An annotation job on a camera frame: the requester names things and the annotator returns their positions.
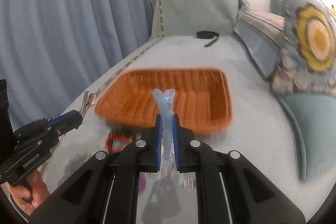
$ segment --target curtain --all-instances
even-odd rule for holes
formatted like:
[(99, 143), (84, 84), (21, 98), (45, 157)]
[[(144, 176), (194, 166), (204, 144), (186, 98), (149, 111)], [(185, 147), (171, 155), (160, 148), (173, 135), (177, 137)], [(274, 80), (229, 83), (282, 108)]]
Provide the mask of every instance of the curtain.
[(0, 0), (0, 79), (13, 129), (55, 118), (148, 41), (151, 0)]

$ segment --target green cushion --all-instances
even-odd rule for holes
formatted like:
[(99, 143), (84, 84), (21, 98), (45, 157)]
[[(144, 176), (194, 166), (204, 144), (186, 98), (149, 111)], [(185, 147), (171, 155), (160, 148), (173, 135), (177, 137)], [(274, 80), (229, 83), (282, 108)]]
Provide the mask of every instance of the green cushion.
[(313, 179), (336, 165), (336, 99), (322, 94), (277, 95), (293, 122), (301, 179)]

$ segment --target silver screw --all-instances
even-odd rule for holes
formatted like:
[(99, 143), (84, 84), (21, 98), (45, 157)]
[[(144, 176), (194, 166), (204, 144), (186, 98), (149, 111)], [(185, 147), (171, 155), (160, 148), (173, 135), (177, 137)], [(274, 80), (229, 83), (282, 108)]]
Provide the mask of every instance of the silver screw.
[(233, 159), (238, 159), (238, 158), (240, 158), (240, 153), (238, 151), (232, 151), (230, 153), (230, 157), (233, 158)]
[(103, 152), (103, 151), (99, 151), (99, 152), (96, 153), (96, 159), (97, 160), (103, 160), (103, 159), (105, 159), (105, 157), (106, 157), (106, 153)]
[(138, 141), (136, 141), (135, 145), (137, 147), (145, 147), (146, 141), (144, 141), (144, 140), (138, 140)]
[(192, 147), (199, 147), (199, 146), (201, 145), (201, 142), (198, 141), (198, 140), (192, 140), (192, 141), (190, 142), (190, 145), (191, 145)]

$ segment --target orange basket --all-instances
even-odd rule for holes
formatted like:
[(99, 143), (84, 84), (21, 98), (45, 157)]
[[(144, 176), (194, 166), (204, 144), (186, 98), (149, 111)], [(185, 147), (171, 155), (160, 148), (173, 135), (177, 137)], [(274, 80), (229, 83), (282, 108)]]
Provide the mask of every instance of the orange basket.
[(225, 74), (217, 69), (139, 69), (122, 74), (95, 107), (109, 122), (132, 127), (155, 125), (160, 112), (152, 90), (175, 89), (174, 113), (197, 135), (226, 130), (232, 105)]

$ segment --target flower pillow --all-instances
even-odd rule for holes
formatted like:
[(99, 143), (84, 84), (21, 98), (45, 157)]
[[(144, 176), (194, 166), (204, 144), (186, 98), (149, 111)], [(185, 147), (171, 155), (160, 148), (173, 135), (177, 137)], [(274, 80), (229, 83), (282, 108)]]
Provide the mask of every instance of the flower pillow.
[(285, 43), (273, 77), (276, 93), (336, 97), (336, 21), (320, 0), (283, 0)]

